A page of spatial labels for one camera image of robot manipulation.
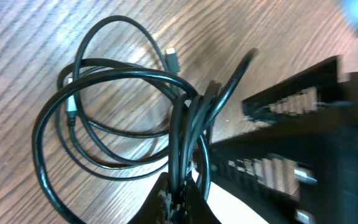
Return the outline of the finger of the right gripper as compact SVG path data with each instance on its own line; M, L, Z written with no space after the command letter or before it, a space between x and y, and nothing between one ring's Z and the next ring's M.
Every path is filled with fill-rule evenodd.
M242 101L246 119L278 123L315 113L341 100L339 57L323 61Z
M228 191L269 223L299 223L301 162L271 148L207 144L210 180Z

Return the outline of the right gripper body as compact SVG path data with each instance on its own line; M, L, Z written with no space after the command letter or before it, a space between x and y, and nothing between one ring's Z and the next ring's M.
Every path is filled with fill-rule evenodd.
M358 72L338 83L340 101L291 119L299 223L358 223Z

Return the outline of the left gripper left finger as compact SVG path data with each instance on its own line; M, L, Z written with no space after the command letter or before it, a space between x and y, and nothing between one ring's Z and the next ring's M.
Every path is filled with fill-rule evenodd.
M167 224L172 217L172 194L168 174L162 172L145 202L128 224Z

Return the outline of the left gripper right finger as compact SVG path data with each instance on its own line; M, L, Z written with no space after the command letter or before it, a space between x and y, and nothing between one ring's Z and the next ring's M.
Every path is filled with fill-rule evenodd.
M192 177L187 178L182 193L178 222L182 224L220 224Z

